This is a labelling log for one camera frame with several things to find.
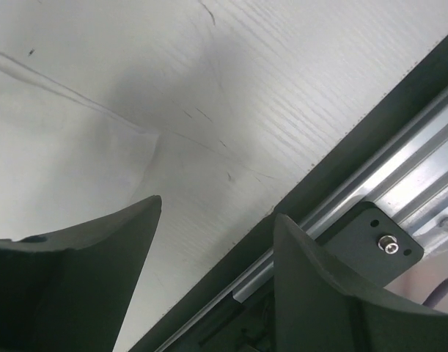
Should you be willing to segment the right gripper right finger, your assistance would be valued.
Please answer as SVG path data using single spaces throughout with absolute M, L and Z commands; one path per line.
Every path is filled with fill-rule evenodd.
M 277 351 L 448 351 L 448 314 L 362 278 L 282 214 L 273 260 Z

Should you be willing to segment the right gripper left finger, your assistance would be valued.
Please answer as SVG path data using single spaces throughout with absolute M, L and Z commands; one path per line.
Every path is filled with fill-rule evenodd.
M 152 196 L 63 230 L 0 240 L 0 351 L 111 351 L 160 215 Z

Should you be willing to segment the white t shirt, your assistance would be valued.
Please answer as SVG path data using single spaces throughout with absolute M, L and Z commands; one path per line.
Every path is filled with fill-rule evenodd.
M 158 137 L 0 53 L 0 239 L 129 206 Z

